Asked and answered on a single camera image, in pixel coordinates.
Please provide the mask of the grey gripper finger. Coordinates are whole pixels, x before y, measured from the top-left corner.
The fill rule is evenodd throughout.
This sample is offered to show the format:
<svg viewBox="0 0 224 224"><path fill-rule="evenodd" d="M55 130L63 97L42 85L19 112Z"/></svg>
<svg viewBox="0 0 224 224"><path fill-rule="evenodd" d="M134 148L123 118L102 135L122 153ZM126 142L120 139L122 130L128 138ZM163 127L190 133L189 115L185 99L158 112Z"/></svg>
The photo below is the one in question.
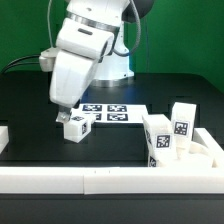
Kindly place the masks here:
<svg viewBox="0 0 224 224"><path fill-rule="evenodd" d="M56 118L57 122L67 123L71 117L71 109L66 107L60 107Z"/></svg>

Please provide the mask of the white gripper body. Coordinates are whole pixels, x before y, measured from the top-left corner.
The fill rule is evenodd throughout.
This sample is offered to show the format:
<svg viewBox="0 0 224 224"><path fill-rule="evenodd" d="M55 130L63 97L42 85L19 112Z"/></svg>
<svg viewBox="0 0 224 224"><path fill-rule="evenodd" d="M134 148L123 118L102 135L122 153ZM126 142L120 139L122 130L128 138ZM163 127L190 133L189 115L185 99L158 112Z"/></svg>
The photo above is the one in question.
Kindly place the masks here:
<svg viewBox="0 0 224 224"><path fill-rule="evenodd" d="M41 69L52 72L50 100L72 108L82 97L95 75L98 62L112 49L114 34L66 18L56 47L43 51Z"/></svg>

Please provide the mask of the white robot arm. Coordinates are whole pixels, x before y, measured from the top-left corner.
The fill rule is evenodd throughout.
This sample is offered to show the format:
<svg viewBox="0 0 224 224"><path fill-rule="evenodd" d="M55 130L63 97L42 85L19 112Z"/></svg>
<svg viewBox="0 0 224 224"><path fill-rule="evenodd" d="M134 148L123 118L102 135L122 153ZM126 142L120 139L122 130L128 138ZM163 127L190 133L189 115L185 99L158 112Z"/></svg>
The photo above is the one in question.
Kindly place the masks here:
<svg viewBox="0 0 224 224"><path fill-rule="evenodd" d="M50 100L59 106L57 120L66 123L89 86L114 87L133 79L124 45L124 25L152 9L155 0L65 0L67 15L56 44L41 52L39 63L52 74Z"/></svg>

